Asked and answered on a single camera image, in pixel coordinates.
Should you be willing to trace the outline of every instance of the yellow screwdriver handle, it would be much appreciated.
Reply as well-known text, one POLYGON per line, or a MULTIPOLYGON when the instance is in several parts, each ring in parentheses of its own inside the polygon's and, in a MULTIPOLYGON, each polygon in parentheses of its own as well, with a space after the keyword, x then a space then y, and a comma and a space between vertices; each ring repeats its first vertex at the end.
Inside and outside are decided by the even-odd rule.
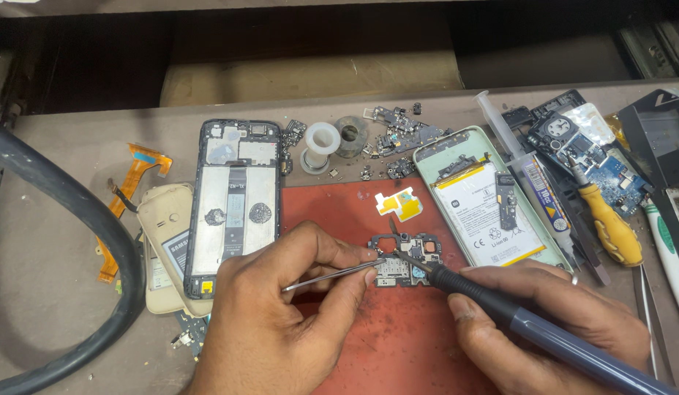
POLYGON ((598 185, 591 183, 578 190, 588 205, 595 219, 598 238, 603 248, 617 262, 625 266, 639 266, 643 263, 642 246, 637 235, 618 213, 608 206, 601 196, 598 185))

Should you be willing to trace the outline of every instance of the heat-resistant mat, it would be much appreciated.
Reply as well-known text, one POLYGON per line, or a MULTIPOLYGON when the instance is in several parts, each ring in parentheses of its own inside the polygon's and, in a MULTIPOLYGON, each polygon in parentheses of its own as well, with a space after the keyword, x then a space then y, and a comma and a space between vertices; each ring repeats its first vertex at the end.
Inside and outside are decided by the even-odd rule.
MULTIPOLYGON (((451 269, 467 265, 449 228, 419 178, 283 188, 281 229, 316 221, 335 238, 366 246, 371 236, 390 233, 374 195, 392 195, 408 186, 423 212, 399 223, 398 231, 431 233, 442 243, 451 269)), ((295 301, 304 315, 317 312, 321 295, 295 301)), ((364 296, 346 337, 342 356, 314 394, 497 394, 490 380, 457 345, 447 297, 431 287, 376 288, 364 296)))

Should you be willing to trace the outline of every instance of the mint green phone back cover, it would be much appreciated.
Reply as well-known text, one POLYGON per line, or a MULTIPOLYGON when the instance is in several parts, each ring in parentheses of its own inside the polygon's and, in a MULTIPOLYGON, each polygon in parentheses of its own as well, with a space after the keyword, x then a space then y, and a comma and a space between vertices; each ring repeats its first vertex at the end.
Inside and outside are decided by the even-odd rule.
MULTIPOLYGON (((498 155, 496 152, 495 147, 493 147, 493 144, 491 144, 490 140, 485 135, 484 130, 477 126, 464 128, 459 130, 457 133, 453 133, 447 137, 439 139, 434 143, 417 148, 413 153, 413 163, 415 163, 415 167, 420 173, 420 177, 423 178, 423 182, 426 185, 429 185, 437 180, 437 177, 439 176, 439 170, 444 169, 445 167, 449 166, 449 164, 456 161, 459 155, 464 154, 467 157, 475 156, 479 158, 483 157, 485 152, 488 152, 488 154, 491 156, 490 159, 495 164, 495 167, 498 169, 498 171, 507 171, 505 163, 502 161, 500 155, 498 155), (448 147, 440 152, 437 152, 434 149, 435 145, 439 144, 440 141, 444 139, 454 139, 459 133, 468 134, 468 139, 452 147, 448 147), (425 157, 429 154, 427 150, 434 151, 434 154, 425 157)), ((449 225, 452 235, 454 235, 454 238, 456 238, 457 242, 459 243, 459 247, 462 248, 464 255, 467 257, 469 264, 473 265, 474 260, 471 256, 469 256, 468 249, 463 245, 463 242, 459 237, 454 224, 451 223, 447 217, 444 207, 442 207, 442 204, 435 197, 432 188, 428 187, 428 190, 432 195, 432 200, 437 203, 437 207, 442 214, 442 218, 444 218, 444 220, 447 222, 447 225, 449 225)), ((524 211, 525 216, 530 221, 530 224, 535 229, 537 235, 540 237, 546 247, 544 250, 530 256, 530 258, 554 266, 559 265, 559 267, 561 267, 563 265, 567 271, 571 272, 571 265, 569 265, 569 263, 566 261, 566 258, 564 258, 562 251, 559 249, 559 246, 556 245, 555 240, 549 235, 544 225, 542 225, 542 221, 537 216, 537 213, 530 205, 529 200, 527 200, 527 197, 520 189, 518 184, 515 185, 515 197, 517 198, 518 205, 524 211)))

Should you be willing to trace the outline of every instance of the barcode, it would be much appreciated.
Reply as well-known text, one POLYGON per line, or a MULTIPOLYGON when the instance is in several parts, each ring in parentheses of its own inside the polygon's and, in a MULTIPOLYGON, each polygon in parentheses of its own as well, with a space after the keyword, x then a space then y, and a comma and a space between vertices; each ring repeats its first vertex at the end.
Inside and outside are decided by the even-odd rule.
POLYGON ((536 191, 545 189, 545 182, 542 180, 542 176, 534 164, 525 166, 525 172, 527 172, 527 176, 532 182, 532 185, 535 187, 536 191))

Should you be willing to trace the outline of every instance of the orange flex cable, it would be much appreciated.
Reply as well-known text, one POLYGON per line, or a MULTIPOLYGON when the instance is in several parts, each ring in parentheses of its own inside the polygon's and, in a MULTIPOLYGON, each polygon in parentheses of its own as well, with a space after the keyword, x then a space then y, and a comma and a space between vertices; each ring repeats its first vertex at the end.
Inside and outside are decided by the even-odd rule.
MULTIPOLYGON (((166 177, 169 173, 169 169, 171 169, 171 163, 173 161, 170 157, 162 155, 159 151, 150 150, 149 148, 129 143, 127 145, 130 146, 130 153, 132 153, 134 160, 132 161, 130 170, 127 171, 127 175, 124 177, 123 183, 120 184, 120 190, 131 200, 134 190, 137 188, 137 184, 139 184, 139 180, 142 179, 142 175, 147 169, 151 169, 154 166, 160 166, 159 177, 166 177)), ((113 201, 110 202, 108 208, 117 218, 120 218, 125 210, 123 202, 117 196, 113 198, 113 201)), ((110 252, 101 239, 96 238, 96 240, 98 240, 96 254, 103 255, 106 259, 101 266, 101 273, 98 274, 98 281, 110 284, 116 277, 117 263, 113 256, 110 255, 110 252)))

